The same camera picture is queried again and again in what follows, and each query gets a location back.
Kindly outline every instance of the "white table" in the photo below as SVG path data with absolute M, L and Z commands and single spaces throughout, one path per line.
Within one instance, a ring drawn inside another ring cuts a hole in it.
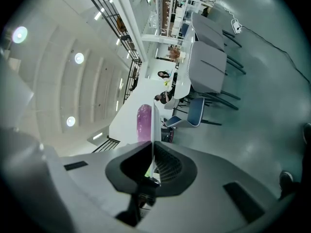
M 191 82 L 188 77 L 187 70 L 188 70 L 190 48 L 193 42 L 195 42 L 194 30 L 192 29 L 191 25 L 189 25 L 180 49 L 182 52 L 186 53 L 186 58 L 184 59 L 183 62 L 179 63 L 178 67 L 177 82 L 174 94 L 174 98 L 176 99 L 182 99 L 190 92 Z
M 172 88 L 173 78 L 174 78 L 174 73 L 175 73 L 175 68 L 172 69 L 170 73 L 171 73 L 170 78 L 167 79 L 167 80 L 164 80 L 164 82 L 166 82 L 166 81 L 168 82 L 167 85 L 164 85 L 164 86 L 166 87 L 166 90 L 167 90 L 167 91 L 171 90 L 171 88 Z

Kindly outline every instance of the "black hair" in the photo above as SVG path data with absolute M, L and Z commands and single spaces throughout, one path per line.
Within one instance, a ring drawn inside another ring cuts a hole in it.
M 169 73 L 167 73 L 166 71 L 159 71 L 159 72 L 157 72 L 157 75 L 160 77 L 160 78 L 169 78 L 170 77 L 170 75 L 169 75 Z

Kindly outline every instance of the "power outlet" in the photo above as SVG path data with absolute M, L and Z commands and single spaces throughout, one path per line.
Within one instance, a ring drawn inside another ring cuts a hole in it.
M 241 26 L 239 25 L 239 23 L 238 23 L 237 21 L 235 21 L 235 22 L 233 23 L 233 28 L 234 28 L 234 33 L 235 33 L 235 34 L 241 32 Z

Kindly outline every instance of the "gray floor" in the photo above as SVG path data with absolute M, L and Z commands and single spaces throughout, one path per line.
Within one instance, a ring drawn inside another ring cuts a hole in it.
M 223 0 L 242 25 L 287 51 L 311 79 L 310 46 L 295 17 L 282 0 Z M 208 18 L 233 33 L 232 16 L 217 2 Z M 173 143 L 221 156 L 266 185 L 278 197 L 281 170 L 301 178 L 304 151 L 301 127 L 310 122 L 311 90 L 287 57 L 246 29 L 226 53 L 244 64 L 247 75 L 228 66 L 223 90 L 242 100 L 228 99 L 240 109 L 206 107 L 204 119 L 222 126 L 201 124 L 176 129 Z M 185 118 L 181 112 L 177 116 Z

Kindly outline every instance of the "cable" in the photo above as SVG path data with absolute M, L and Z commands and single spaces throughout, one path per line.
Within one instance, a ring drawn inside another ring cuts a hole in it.
M 262 40 L 264 40 L 266 43 L 270 44 L 272 47 L 274 47 L 274 48 L 278 49 L 279 51 L 281 51 L 282 53 L 284 53 L 284 54 L 290 59 L 292 65 L 293 65 L 293 67 L 296 69 L 296 71 L 299 72 L 299 74 L 300 74 L 309 84 L 311 84 L 311 83 L 310 83 L 310 80 L 308 80 L 308 79 L 306 78 L 306 76 L 305 76 L 301 71 L 299 71 L 299 69 L 296 67 L 294 61 L 292 60 L 291 56 L 287 53 L 287 51 L 284 51 L 284 50 L 278 48 L 277 46 L 273 45 L 271 42 L 267 41 L 265 38 L 263 38 L 262 36 L 260 36 L 260 35 L 257 34 L 256 32 L 254 32 L 253 30 L 251 30 L 251 29 L 249 29 L 249 28 L 247 28 L 247 27 L 245 27 L 245 26 L 242 26 L 242 28 L 246 28 L 247 30 L 251 31 L 252 33 L 254 33 L 255 35 L 257 35 L 258 37 L 260 37 L 260 38 L 261 38 Z
M 237 20 L 237 19 L 234 17 L 234 14 L 232 14 L 230 10 L 227 10 L 227 9 L 226 9 L 226 7 L 224 6 L 223 1 L 220 0 L 220 2 L 222 3 L 223 8 L 224 8 L 226 11 L 228 11 L 230 15 L 233 16 L 233 19 L 231 20 L 231 26 L 232 26 L 232 28 L 233 28 L 233 32 L 234 32 L 235 34 L 237 34 L 237 32 L 235 31 L 235 29 L 234 29 L 234 27 L 233 27 L 233 23 L 232 23 L 232 22 L 233 22 L 233 21 L 234 21 L 234 22 L 237 22 L 237 23 L 240 25 L 240 28 L 242 27 L 242 24 L 239 23 L 239 20 Z
M 307 77 L 296 67 L 296 65 L 295 65 L 294 61 L 292 60 L 291 56 L 290 56 L 286 51 L 284 51 L 284 50 L 278 48 L 277 46 L 273 45 L 271 42 L 267 41 L 265 38 L 263 38 L 262 36 L 260 36 L 260 35 L 257 34 L 256 32 L 254 32 L 253 30 L 251 30 L 251 29 L 249 29 L 249 28 L 247 28 L 247 27 L 241 25 L 241 24 L 239 23 L 239 20 L 237 20 L 237 19 L 234 17 L 234 14 L 232 14 L 229 10 L 227 10 L 227 9 L 225 8 L 223 1 L 220 0 L 220 2 L 222 3 L 224 9 L 225 9 L 226 11 L 228 11 L 229 14 L 231 14 L 231 15 L 233 16 L 233 19 L 231 20 L 231 26 L 232 26 L 233 32 L 234 32 L 235 34 L 236 34 L 236 31 L 235 31 L 235 29 L 234 29 L 234 27 L 233 27 L 233 23 L 232 23 L 233 21 L 237 22 L 237 23 L 240 25 L 240 27 L 238 28 L 238 30 L 241 29 L 241 28 L 246 28 L 247 30 L 249 30 L 249 31 L 251 31 L 252 33 L 254 33 L 255 35 L 257 35 L 259 38 L 261 38 L 262 40 L 264 40 L 266 43 L 270 44 L 272 47 L 274 47 L 274 48 L 278 49 L 279 51 L 281 51 L 282 53 L 284 53 L 284 54 L 290 59 L 292 65 L 293 65 L 293 67 L 294 67 L 294 69 L 295 69 L 309 84 L 311 84 L 311 83 L 310 83 L 310 80 L 307 79 Z

